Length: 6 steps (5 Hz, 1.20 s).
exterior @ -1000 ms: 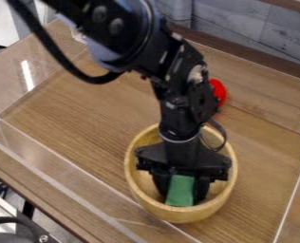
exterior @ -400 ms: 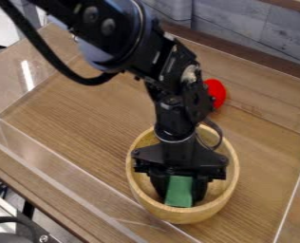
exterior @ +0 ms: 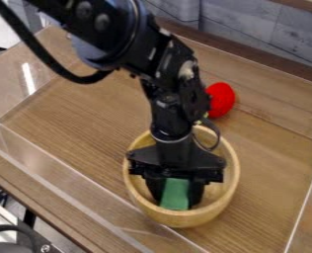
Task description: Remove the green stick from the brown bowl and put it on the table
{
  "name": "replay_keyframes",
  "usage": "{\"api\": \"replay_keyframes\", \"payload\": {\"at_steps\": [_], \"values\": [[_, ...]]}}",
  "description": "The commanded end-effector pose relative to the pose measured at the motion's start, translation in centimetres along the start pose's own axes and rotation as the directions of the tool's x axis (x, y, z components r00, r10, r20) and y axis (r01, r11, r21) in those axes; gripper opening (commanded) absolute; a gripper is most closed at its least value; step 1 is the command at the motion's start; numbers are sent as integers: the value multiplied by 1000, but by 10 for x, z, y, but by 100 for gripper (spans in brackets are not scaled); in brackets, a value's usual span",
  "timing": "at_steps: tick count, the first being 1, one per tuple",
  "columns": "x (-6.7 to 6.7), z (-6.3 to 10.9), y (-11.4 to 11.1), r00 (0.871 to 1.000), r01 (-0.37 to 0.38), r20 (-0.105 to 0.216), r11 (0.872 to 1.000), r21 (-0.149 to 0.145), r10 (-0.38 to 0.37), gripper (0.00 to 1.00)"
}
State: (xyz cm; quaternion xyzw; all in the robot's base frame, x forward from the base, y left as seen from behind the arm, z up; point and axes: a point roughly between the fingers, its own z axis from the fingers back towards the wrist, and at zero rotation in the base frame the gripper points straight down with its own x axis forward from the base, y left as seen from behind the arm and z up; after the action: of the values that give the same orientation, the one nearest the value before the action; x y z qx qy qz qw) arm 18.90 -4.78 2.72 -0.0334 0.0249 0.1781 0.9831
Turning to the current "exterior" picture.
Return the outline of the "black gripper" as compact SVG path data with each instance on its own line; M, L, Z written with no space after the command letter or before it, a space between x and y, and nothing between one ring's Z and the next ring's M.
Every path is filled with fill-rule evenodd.
M161 139L146 131L133 142L126 153L129 174L146 180L157 202L161 201L165 179L184 179L189 184L189 206L204 197L205 184L224 182L226 159L205 148L190 132L180 139Z

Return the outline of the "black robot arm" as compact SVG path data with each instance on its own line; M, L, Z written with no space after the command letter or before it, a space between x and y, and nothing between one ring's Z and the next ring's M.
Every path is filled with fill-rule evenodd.
M126 153L159 207L188 211L205 186L224 181L226 160L202 146L194 126L210 110L193 49L162 29L142 0L29 0L71 33L78 56L106 76L123 69L150 102L154 143Z

